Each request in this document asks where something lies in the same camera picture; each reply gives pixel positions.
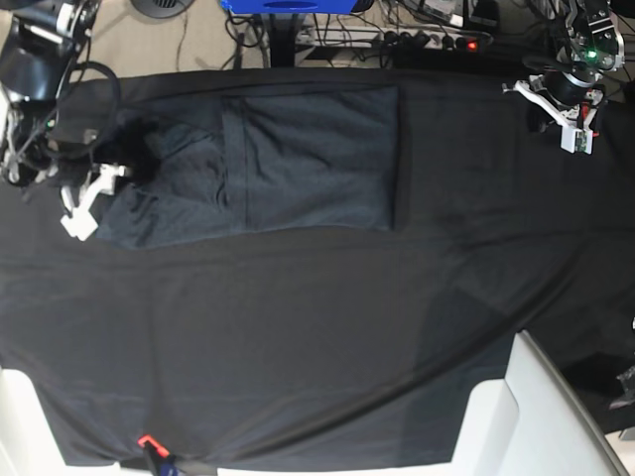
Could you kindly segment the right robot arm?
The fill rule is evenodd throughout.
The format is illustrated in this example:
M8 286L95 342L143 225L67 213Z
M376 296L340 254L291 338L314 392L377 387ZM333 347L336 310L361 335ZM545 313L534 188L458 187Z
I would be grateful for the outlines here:
M4 1L1 8L11 15L1 48L2 180L21 189L46 179L77 186L122 168L126 181L151 181L160 167L144 140L152 128L119 125L120 80L90 58L99 2ZM111 87L107 119L86 144L54 146L61 109L89 70Z

